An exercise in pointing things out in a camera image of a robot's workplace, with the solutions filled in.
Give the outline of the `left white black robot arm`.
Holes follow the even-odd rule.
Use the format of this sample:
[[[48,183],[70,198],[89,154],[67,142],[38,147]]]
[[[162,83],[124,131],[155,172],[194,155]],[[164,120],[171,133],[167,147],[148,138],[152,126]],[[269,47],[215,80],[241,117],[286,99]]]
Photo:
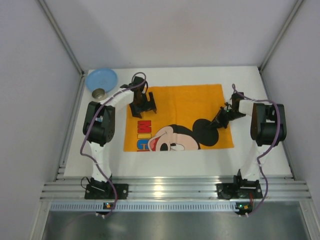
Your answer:
[[[137,72],[129,84],[123,84],[113,95],[88,104],[80,154],[93,161],[91,177],[94,180],[111,181],[110,148],[116,133],[116,113],[129,107],[132,117],[141,119],[144,112],[157,112],[153,93],[148,88],[146,74]]]

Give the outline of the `orange Mickey Mouse placemat cloth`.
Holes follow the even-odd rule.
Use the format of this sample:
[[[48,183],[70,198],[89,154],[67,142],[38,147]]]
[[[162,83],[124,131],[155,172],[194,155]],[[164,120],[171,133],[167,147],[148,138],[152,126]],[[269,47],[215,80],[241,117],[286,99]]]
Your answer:
[[[193,151],[234,147],[231,129],[213,125],[225,103],[221,84],[153,86],[156,111],[127,110],[125,152]]]

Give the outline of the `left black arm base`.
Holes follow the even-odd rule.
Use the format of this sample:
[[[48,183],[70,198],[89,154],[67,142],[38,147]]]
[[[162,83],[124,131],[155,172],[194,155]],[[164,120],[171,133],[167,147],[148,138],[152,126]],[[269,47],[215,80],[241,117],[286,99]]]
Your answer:
[[[88,184],[85,187],[84,198],[86,200],[126,200],[129,194],[129,185],[126,183],[114,183],[114,189],[109,182],[97,181],[93,177],[86,178]]]

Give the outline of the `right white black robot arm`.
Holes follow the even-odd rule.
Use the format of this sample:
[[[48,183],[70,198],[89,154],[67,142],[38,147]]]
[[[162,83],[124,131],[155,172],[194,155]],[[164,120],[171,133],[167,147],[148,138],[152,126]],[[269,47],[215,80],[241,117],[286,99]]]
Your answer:
[[[285,108],[283,104],[251,99],[236,91],[230,102],[220,108],[209,127],[226,129],[231,121],[242,117],[251,117],[252,145],[239,172],[243,179],[256,181],[262,176],[263,158],[287,136]]]

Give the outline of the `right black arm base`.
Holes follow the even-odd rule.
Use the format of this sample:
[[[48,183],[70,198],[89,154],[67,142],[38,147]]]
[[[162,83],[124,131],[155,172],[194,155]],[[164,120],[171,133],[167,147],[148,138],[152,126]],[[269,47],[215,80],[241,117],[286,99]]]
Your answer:
[[[233,176],[232,183],[218,183],[216,185],[217,197],[222,200],[231,199],[262,199],[262,189],[259,180],[248,180],[242,177],[241,170]]]

